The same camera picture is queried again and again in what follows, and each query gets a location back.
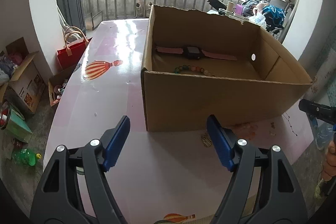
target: green plastic bottle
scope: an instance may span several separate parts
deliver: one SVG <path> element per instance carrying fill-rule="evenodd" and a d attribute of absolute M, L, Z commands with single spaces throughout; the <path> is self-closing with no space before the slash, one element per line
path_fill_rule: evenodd
<path fill-rule="evenodd" d="M 37 160 L 42 158 L 42 156 L 40 153 L 35 154 L 32 150 L 25 148 L 14 151 L 12 154 L 12 158 L 18 164 L 34 166 Z"/>

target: white wall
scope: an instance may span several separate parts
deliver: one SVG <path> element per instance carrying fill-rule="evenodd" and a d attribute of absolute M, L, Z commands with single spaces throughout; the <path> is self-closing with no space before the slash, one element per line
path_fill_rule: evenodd
<path fill-rule="evenodd" d="M 64 46 L 56 0 L 29 0 L 29 5 L 40 48 L 51 72 L 56 74 L 60 70 L 56 51 Z"/>
<path fill-rule="evenodd" d="M 0 51 L 24 37 L 28 51 L 39 51 L 34 58 L 44 81 L 60 69 L 56 50 L 63 47 L 56 0 L 0 0 Z"/>
<path fill-rule="evenodd" d="M 308 69 L 336 23 L 335 0 L 300 0 L 283 45 Z"/>

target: red handbag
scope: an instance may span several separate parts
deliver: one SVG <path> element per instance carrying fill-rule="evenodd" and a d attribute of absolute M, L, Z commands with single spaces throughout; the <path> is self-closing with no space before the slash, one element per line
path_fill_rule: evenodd
<path fill-rule="evenodd" d="M 70 28 L 76 29 L 78 31 L 67 33 Z M 68 38 L 74 33 L 81 34 L 83 39 L 77 39 L 71 43 L 68 43 Z M 57 51 L 57 58 L 61 64 L 62 69 L 66 69 L 72 65 L 78 64 L 91 39 L 92 37 L 87 39 L 82 30 L 77 27 L 69 27 L 66 29 L 64 33 L 65 48 Z"/>

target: open cardboard box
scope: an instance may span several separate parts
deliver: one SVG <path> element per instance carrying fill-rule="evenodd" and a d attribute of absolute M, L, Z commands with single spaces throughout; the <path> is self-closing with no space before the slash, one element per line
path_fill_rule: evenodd
<path fill-rule="evenodd" d="M 74 72 L 76 68 L 76 65 L 72 65 L 71 67 L 66 68 L 65 70 L 62 70 L 60 73 L 54 75 L 53 77 L 49 79 L 48 90 L 49 90 L 49 101 L 50 101 L 51 107 L 56 109 L 60 101 L 60 99 L 57 99 L 57 96 L 54 91 L 54 87 L 56 85 L 62 85 L 64 82 L 64 79 L 69 80 L 72 73 Z"/>
<path fill-rule="evenodd" d="M 22 112 L 34 114 L 45 89 L 45 83 L 32 62 L 37 52 L 28 52 L 23 37 L 7 45 L 6 51 L 8 54 L 21 53 L 23 61 L 10 81 L 0 87 L 0 101 L 6 98 Z"/>
<path fill-rule="evenodd" d="M 155 47 L 199 47 L 232 60 L 160 54 Z M 175 74 L 202 67 L 215 77 Z M 311 79 L 274 37 L 250 22 L 197 10 L 153 6 L 142 60 L 142 95 L 148 131 L 206 127 L 216 115 L 223 126 L 277 117 L 309 88 Z"/>

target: sneaker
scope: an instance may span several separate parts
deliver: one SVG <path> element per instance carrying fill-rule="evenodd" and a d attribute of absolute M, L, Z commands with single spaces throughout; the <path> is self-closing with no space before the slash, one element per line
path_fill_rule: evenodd
<path fill-rule="evenodd" d="M 149 15 L 151 14 L 151 9 L 152 9 L 152 5 L 153 5 L 153 2 L 149 2 L 148 5 L 147 5 L 147 15 L 146 17 L 149 17 Z"/>
<path fill-rule="evenodd" d="M 136 15 L 142 17 L 143 10 L 142 10 L 142 3 L 140 0 L 136 1 L 135 7 L 136 7 Z"/>

